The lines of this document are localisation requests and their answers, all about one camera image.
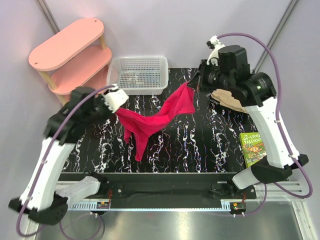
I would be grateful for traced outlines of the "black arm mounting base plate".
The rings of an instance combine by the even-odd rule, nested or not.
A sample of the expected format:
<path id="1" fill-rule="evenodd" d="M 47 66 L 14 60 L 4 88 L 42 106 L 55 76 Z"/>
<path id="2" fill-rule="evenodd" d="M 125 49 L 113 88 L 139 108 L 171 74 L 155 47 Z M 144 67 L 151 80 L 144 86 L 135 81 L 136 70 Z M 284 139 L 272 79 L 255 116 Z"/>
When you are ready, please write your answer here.
<path id="1" fill-rule="evenodd" d="M 196 195 L 213 199 L 247 199 L 257 197 L 251 185 L 237 190 L 232 184 L 234 173 L 93 173 L 102 180 L 95 197 L 111 192 L 113 198 L 147 195 Z"/>

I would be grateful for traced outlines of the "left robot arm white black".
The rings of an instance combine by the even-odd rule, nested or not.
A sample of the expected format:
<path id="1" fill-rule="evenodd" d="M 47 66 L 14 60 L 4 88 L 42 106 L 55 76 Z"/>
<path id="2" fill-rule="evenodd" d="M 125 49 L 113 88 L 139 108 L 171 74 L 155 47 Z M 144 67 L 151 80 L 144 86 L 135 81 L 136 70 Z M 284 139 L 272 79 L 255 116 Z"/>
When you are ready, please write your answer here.
<path id="1" fill-rule="evenodd" d="M 9 201 L 9 208 L 38 224 L 54 226 L 75 202 L 93 195 L 103 198 L 108 193 L 108 179 L 98 173 L 88 173 L 61 190 L 56 190 L 56 184 L 87 126 L 98 118 L 114 116 L 127 100 L 115 84 L 99 90 L 74 89 L 69 102 L 48 119 L 36 168 L 21 196 Z"/>

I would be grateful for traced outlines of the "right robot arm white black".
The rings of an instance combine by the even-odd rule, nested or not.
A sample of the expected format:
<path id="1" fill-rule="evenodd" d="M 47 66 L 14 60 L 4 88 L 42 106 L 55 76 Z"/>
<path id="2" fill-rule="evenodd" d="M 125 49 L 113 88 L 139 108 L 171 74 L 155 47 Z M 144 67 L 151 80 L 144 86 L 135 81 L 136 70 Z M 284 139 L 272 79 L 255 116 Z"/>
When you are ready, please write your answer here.
<path id="1" fill-rule="evenodd" d="M 239 198 L 245 188 L 256 183 L 270 184 L 286 180 L 298 166 L 309 159 L 300 154 L 288 138 L 286 128 L 279 129 L 282 117 L 276 113 L 277 93 L 271 78 L 263 72 L 251 73 L 247 51 L 239 45 L 211 44 L 212 53 L 202 60 L 188 86 L 201 91 L 226 90 L 239 100 L 252 118 L 266 150 L 257 163 L 233 176 L 228 195 Z"/>

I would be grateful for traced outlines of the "red t shirt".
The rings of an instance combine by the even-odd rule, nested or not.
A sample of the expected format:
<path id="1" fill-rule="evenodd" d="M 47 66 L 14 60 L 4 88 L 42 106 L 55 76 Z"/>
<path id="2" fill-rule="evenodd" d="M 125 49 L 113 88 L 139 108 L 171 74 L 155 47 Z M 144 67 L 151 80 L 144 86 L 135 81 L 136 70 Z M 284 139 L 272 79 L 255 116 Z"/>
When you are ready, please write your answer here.
<path id="1" fill-rule="evenodd" d="M 120 108 L 116 115 L 124 127 L 124 140 L 129 142 L 131 135 L 136 144 L 135 160 L 140 162 L 147 147 L 149 137 L 165 128 L 177 115 L 193 114 L 195 91 L 182 84 L 163 103 L 160 111 L 153 116 L 143 116 L 134 111 Z"/>

